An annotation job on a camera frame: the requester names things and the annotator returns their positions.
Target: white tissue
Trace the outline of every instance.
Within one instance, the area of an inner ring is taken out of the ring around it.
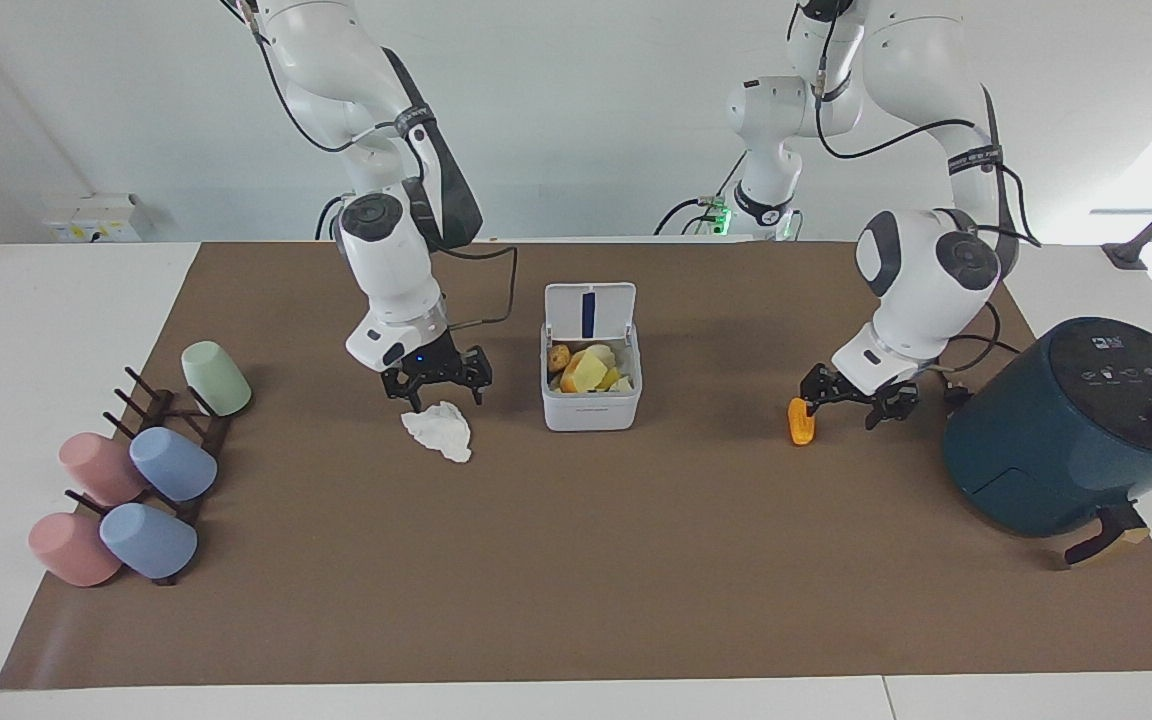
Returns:
[[[439,450],[453,462],[470,461],[470,424],[460,407],[439,402],[424,414],[403,414],[403,427],[416,442]]]

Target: brown tabletop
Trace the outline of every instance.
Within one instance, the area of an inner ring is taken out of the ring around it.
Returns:
[[[817,444],[787,441],[801,377],[877,306],[851,253],[522,247],[513,318],[458,338],[495,369],[485,404],[424,393],[470,420],[454,465],[344,353],[365,301],[334,247],[203,247],[145,369],[182,389],[180,351],[215,340],[255,389],[197,560],[176,588],[48,576],[0,688],[1152,670],[1152,544],[1056,571],[1078,537],[980,518],[935,382],[905,423],[827,407]],[[505,260],[435,274],[453,319],[505,303]],[[639,288],[635,427],[551,433],[544,286],[613,281]],[[1005,341],[1032,341],[996,304]]]

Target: cup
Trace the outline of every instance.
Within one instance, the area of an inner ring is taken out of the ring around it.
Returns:
[[[97,503],[114,507],[145,491],[145,478],[132,464],[127,446],[97,433],[78,433],[60,446],[60,464]]]
[[[175,430],[147,429],[132,439],[132,464],[175,502],[194,500],[217,482],[217,460]]]
[[[100,523],[105,546],[146,578],[169,578],[189,564],[198,533],[172,515],[138,502],[120,505]]]
[[[180,354],[180,369],[189,387],[218,415],[234,415],[251,402],[252,388],[229,354],[210,340],[196,342]]]
[[[29,530],[29,550],[52,574],[78,588],[99,585],[123,566],[101,541],[99,521],[73,511],[38,520]]]

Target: pink cup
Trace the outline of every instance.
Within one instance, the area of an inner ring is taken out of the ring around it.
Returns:
[[[100,521],[56,511],[29,530],[29,550],[60,579],[91,588],[113,578],[123,562],[100,539]]]
[[[78,433],[60,446],[60,464],[97,503],[131,502],[147,484],[132,464],[127,446],[97,433]]]

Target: white wall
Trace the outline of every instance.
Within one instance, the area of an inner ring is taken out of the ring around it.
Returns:
[[[650,232],[741,150],[723,99],[782,73],[791,3],[358,0],[407,61],[503,237]],[[1091,205],[1152,138],[1152,3],[965,0],[1009,164],[1040,219]],[[0,240],[33,240],[41,192],[136,192],[169,240],[305,237],[344,188],[288,126],[250,36],[209,0],[0,0]],[[33,124],[13,138],[5,124]],[[867,108],[844,147],[905,129]],[[54,138],[51,149],[50,138]],[[799,143],[808,236],[947,204],[929,138],[873,159]],[[66,158],[74,168],[67,167]]]

